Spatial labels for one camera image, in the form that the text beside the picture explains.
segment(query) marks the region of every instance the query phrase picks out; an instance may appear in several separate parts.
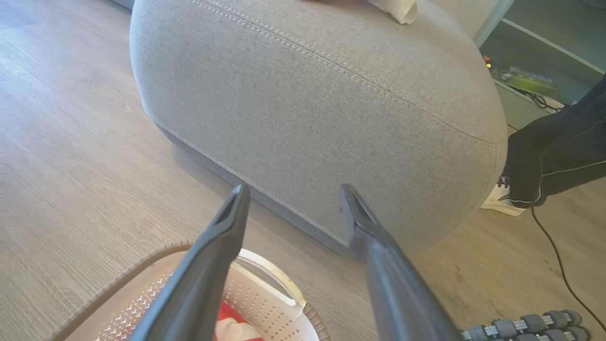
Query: gray ottoman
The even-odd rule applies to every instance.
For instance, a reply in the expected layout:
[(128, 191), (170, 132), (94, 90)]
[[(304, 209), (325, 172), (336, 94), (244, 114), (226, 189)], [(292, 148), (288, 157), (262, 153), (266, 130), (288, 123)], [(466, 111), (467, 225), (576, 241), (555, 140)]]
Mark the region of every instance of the gray ottoman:
[(165, 134), (337, 251), (342, 183), (415, 252), (501, 173), (494, 84), (428, 1), (398, 25), (363, 1), (137, 0), (130, 39), (144, 107)]

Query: wooden floor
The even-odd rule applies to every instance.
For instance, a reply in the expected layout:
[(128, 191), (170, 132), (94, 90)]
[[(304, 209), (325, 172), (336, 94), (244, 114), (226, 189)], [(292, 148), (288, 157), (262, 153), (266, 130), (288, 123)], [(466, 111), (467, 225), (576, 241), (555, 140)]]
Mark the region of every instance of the wooden floor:
[[(2, 340), (40, 340), (123, 269), (195, 238), (230, 186), (143, 113), (128, 59), (130, 11), (106, 0), (8, 0), (2, 90)], [(606, 179), (537, 212), (572, 286), (606, 320)], [(336, 341), (375, 340), (359, 266), (253, 203), (245, 247), (290, 274)], [(461, 328), (579, 311), (529, 212), (475, 212), (413, 261)]]

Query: person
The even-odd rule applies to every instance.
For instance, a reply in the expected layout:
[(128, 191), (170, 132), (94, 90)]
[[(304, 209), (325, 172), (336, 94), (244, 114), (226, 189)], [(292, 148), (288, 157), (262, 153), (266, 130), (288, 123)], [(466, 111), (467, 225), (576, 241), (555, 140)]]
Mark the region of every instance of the person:
[(580, 102), (508, 140), (505, 169), (481, 208), (518, 216), (534, 201), (606, 176), (606, 76)]

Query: white basket handle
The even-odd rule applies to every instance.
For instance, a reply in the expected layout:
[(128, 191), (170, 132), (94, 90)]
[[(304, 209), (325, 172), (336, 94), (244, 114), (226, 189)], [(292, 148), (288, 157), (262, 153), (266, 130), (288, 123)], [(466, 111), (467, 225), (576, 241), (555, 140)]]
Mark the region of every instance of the white basket handle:
[(303, 293), (299, 287), (288, 277), (284, 271), (280, 270), (279, 267), (275, 266), (272, 262), (255, 254), (252, 251), (241, 249), (238, 255), (238, 259), (245, 261), (246, 263), (253, 265), (255, 268), (263, 271), (280, 286), (286, 290), (290, 297), (286, 297), (283, 293), (277, 291), (276, 294), (282, 295), (284, 303), (289, 306), (299, 306), (301, 309), (305, 308), (307, 301), (303, 298)]

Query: shoe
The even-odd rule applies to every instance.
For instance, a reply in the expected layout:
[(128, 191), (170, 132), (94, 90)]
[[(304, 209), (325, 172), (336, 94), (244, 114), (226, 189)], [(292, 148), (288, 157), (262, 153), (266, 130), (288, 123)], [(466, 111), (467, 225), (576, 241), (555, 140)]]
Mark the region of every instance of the shoe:
[(488, 198), (484, 201), (480, 208), (492, 209), (503, 214), (517, 217), (526, 209), (517, 208), (511, 203), (510, 199), (509, 177), (501, 176), (499, 182), (496, 183)]

